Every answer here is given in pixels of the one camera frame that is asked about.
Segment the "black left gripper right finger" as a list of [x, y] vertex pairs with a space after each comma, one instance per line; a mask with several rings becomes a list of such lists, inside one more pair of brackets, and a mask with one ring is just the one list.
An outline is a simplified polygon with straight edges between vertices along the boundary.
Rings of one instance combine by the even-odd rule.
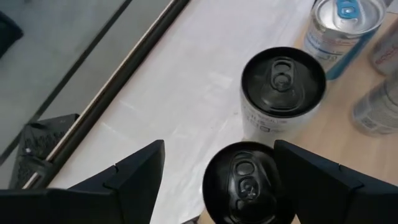
[[274, 159], [301, 224], [398, 224], [398, 186], [283, 140]]

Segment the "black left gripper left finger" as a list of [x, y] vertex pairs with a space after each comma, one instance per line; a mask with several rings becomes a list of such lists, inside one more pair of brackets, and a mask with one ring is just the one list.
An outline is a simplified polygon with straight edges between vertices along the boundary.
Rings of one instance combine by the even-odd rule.
[[149, 224], [164, 161], [156, 140], [69, 189], [0, 190], [0, 224]]

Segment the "Celsius peach vibe can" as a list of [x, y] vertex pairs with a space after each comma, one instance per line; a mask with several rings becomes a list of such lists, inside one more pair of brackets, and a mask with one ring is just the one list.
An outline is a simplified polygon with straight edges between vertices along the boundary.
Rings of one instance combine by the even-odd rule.
[[205, 169], [202, 194], [215, 224], [292, 224], [295, 217], [274, 150], [258, 142], [218, 151]]

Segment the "blue silver Red Bull can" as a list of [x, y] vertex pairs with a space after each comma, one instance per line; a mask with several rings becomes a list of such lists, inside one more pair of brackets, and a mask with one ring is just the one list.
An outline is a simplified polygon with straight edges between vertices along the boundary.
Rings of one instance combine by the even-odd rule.
[[303, 49], [337, 79], [380, 28], [384, 0], [317, 0], [303, 40]]
[[358, 100], [351, 117], [365, 133], [398, 133], [398, 70]]

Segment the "Celsius tropical vibe can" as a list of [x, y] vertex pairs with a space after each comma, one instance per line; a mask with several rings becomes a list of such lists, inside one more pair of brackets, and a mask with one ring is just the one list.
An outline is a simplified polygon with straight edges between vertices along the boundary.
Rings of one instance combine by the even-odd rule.
[[322, 66], [293, 47], [259, 52], [240, 81], [243, 137], [269, 146], [292, 139], [313, 118], [326, 92]]

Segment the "silver red Diet Coke can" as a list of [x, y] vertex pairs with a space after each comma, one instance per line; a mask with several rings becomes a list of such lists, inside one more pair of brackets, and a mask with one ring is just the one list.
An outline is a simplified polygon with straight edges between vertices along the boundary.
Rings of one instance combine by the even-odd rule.
[[388, 27], [369, 53], [373, 68], [385, 76], [398, 72], [398, 18]]

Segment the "white table cover sheet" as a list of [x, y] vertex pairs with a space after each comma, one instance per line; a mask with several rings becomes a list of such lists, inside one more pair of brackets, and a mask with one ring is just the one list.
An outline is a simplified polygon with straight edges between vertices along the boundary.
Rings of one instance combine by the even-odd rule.
[[51, 182], [71, 187], [156, 139], [165, 165], [150, 224], [203, 211], [208, 161], [243, 137], [239, 81], [269, 47], [291, 46], [314, 0], [192, 0]]

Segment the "dark bulky object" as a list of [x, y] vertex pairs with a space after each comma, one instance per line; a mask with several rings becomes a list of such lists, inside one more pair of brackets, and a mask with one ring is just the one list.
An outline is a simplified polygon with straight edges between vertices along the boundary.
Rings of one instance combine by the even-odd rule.
[[22, 29], [10, 17], [0, 11], [0, 58], [14, 42], [23, 36]]

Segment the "wooden shelf black metal frame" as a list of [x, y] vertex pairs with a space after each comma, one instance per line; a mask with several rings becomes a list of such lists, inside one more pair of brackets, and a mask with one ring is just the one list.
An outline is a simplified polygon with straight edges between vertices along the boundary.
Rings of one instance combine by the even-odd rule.
[[370, 89], [382, 82], [368, 61], [373, 45], [388, 30], [398, 14], [386, 18], [344, 74], [328, 83], [324, 103], [310, 123], [291, 142], [327, 159], [398, 185], [398, 133], [371, 136], [352, 122], [353, 105]]

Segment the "black metal table frame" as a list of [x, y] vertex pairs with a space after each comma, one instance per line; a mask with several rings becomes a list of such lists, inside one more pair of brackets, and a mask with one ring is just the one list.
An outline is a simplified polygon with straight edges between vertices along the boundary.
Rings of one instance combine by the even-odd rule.
[[190, 2], [191, 0], [170, 1], [82, 114], [73, 121], [62, 138], [58, 139], [57, 144], [51, 148], [47, 157], [41, 159], [33, 154], [21, 157], [25, 164], [34, 171], [21, 189], [46, 188], [51, 183], [116, 95]]

